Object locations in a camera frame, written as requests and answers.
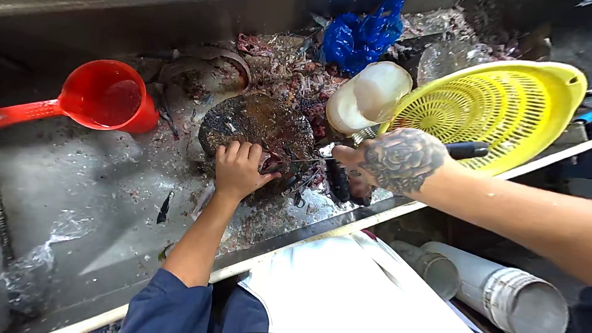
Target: wrist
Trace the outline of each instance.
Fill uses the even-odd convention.
[[[458,189],[467,190],[472,179],[479,176],[473,170],[466,168],[458,162],[450,159],[434,174],[427,177],[419,191],[406,194],[412,199],[429,203],[434,199],[443,199],[454,196]]]
[[[231,204],[234,206],[238,206],[240,201],[243,199],[239,194],[235,191],[225,190],[225,189],[218,189],[214,191],[212,195],[212,199],[216,197],[218,199],[224,200],[227,204]]]

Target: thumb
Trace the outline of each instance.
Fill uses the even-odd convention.
[[[272,180],[274,180],[276,178],[279,178],[281,176],[282,176],[282,174],[280,174],[279,172],[274,172],[274,173],[271,173],[271,174],[261,175],[260,178],[261,178],[262,181],[261,181],[260,184],[261,184],[261,186],[263,186],[263,185],[269,183],[270,181],[272,181]]]
[[[356,169],[358,163],[364,161],[364,152],[362,149],[354,149],[348,146],[335,146],[331,153],[338,162],[350,169]]]

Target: white plastic container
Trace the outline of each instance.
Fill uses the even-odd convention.
[[[440,242],[421,248],[450,259],[462,280],[456,297],[504,331],[563,333],[567,328],[567,304],[547,281]]]
[[[411,75],[394,62],[371,63],[331,95],[326,107],[329,124],[352,135],[388,121],[412,86]]]

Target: black knife handle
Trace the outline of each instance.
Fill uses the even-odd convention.
[[[456,160],[483,157],[489,153],[489,143],[481,141],[447,143],[445,146],[450,156]]]

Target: white apron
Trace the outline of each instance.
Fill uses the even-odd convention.
[[[363,232],[288,248],[239,284],[269,332],[472,333],[388,245]]]

